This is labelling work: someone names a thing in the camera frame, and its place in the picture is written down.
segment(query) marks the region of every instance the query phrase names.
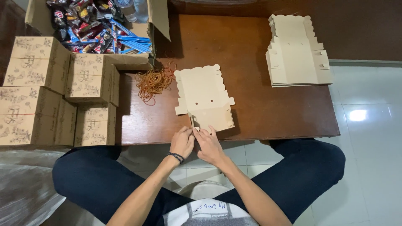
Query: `plastic bag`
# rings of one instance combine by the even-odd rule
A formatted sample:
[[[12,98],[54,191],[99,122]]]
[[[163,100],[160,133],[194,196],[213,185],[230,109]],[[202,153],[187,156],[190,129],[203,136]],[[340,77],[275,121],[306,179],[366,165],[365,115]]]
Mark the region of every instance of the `plastic bag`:
[[[56,193],[51,177],[64,152],[0,152],[0,226],[38,226],[66,199]]]

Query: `brown table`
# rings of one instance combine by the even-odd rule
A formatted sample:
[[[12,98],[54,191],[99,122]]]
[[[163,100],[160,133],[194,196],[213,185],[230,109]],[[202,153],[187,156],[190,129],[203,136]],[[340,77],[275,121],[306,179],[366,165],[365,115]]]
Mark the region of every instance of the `brown table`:
[[[271,40],[267,18],[171,15],[172,42],[156,32],[158,61],[177,69],[219,64],[235,128],[218,133],[222,140],[338,136],[328,86],[272,88],[265,52]],[[147,106],[138,97],[133,74],[123,73],[117,109],[116,142],[123,145],[168,143],[187,115],[177,116],[177,83]]]

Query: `bracelet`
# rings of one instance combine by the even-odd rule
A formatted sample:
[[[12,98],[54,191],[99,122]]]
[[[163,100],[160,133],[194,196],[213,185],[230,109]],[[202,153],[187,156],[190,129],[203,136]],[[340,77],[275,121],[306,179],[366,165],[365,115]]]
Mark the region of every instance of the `bracelet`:
[[[184,162],[183,156],[181,156],[181,155],[179,155],[177,153],[169,152],[167,155],[173,155],[179,161],[180,164],[182,164]]]

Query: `jeans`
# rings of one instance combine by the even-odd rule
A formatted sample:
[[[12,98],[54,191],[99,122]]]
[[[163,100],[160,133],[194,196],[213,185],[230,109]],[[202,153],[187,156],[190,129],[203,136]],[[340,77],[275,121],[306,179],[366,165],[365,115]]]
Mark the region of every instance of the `jeans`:
[[[310,139],[273,140],[284,159],[252,178],[294,223],[320,195],[342,179],[345,155],[335,145]],[[145,181],[115,161],[118,146],[74,148],[53,168],[56,191],[106,224],[121,203]],[[214,199],[247,211],[236,189]],[[162,226],[163,215],[192,199],[162,188],[144,225]]]

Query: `open cardboard box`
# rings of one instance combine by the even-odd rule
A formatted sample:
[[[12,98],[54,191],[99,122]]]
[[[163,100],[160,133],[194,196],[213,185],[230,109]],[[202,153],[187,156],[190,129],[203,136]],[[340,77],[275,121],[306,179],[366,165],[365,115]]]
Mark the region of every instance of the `open cardboard box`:
[[[148,23],[125,23],[124,26],[134,34],[151,39],[151,53],[140,54],[106,54],[110,63],[118,70],[150,70],[156,55],[154,28],[156,27],[167,39],[169,35],[169,18],[167,0],[148,1]],[[25,23],[37,29],[42,36],[52,36],[51,11],[46,0],[29,0]]]

